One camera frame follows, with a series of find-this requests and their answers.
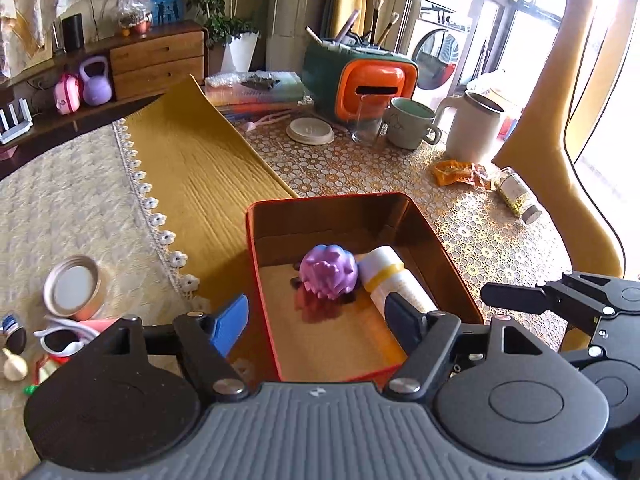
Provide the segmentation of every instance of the window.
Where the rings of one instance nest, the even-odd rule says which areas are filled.
[[[633,112],[638,107],[639,28],[600,121],[575,163],[584,189],[620,237],[626,277],[633,280],[640,273],[640,136]]]
[[[596,0],[594,19],[580,65],[573,108],[577,106],[600,53],[618,0]],[[505,32],[486,70],[504,70],[504,96],[522,109],[538,81],[564,16],[566,0],[518,0],[505,12]],[[468,75],[465,65],[463,75]]]
[[[466,55],[465,66],[460,75],[461,85],[466,85],[484,72],[499,25],[500,9],[501,6],[493,0],[484,0],[473,40]]]

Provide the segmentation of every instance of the pink toy bag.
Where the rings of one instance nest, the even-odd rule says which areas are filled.
[[[78,78],[68,72],[63,73],[53,89],[53,97],[60,115],[72,114],[78,110],[81,102]]]

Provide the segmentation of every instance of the black speaker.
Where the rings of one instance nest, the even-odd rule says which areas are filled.
[[[82,14],[74,14],[62,20],[62,38],[65,41],[65,50],[67,52],[73,52],[84,47]]]

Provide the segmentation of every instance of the white lid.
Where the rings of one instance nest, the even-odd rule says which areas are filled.
[[[89,301],[94,290],[95,280],[89,269],[69,267],[58,276],[53,287],[53,300],[63,315],[70,315]]]
[[[381,270],[395,264],[404,265],[400,256],[398,256],[391,247],[383,245],[382,247],[373,249],[358,262],[360,281],[366,284],[375,278]]]
[[[313,117],[303,117],[291,121],[287,127],[287,135],[296,142],[312,146],[328,144],[334,140],[334,131],[331,126]]]

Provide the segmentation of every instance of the yellow chair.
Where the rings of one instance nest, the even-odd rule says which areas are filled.
[[[511,166],[548,210],[572,267],[622,277],[620,242],[578,181],[564,146],[571,96],[577,80],[594,0],[566,0],[564,17],[538,83],[511,137],[494,164]],[[585,346],[579,330],[567,333],[562,349]]]

